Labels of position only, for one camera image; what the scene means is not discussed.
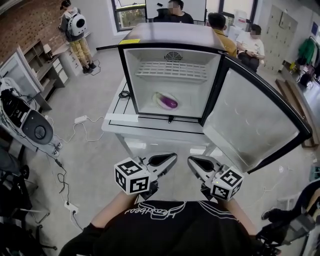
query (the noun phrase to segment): hand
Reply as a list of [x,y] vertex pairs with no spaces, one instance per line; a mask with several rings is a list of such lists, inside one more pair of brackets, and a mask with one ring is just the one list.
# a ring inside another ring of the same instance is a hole
[[246,54],[248,54],[250,57],[255,57],[255,53],[253,51],[247,51]]

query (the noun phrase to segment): wire rack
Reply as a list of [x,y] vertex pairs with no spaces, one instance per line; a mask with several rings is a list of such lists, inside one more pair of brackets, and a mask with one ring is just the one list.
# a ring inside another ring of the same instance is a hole
[[205,65],[168,62],[168,61],[142,61],[135,73],[139,77],[166,77],[207,81],[207,68]]

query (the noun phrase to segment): backpack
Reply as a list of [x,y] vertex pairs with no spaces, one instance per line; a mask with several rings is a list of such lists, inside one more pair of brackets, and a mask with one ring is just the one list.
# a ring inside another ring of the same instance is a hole
[[72,13],[65,12],[65,17],[68,21],[67,31],[71,36],[79,36],[87,29],[87,21],[86,18],[78,13],[78,9],[74,8]]

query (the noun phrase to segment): black and white marker cube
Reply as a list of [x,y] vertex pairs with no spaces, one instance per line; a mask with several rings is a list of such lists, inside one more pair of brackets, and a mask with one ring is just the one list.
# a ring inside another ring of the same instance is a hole
[[132,158],[127,158],[114,165],[114,179],[127,195],[132,195],[149,190],[151,174]]
[[236,168],[230,167],[220,177],[212,181],[211,195],[229,201],[240,190],[244,176]]

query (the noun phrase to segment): yellow shirt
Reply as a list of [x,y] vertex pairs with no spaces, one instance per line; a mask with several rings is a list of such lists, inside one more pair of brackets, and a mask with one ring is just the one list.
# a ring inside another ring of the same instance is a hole
[[224,32],[219,29],[214,29],[214,32],[217,34],[222,44],[224,45],[225,50],[228,52],[230,56],[237,56],[237,46],[236,44],[225,36]]

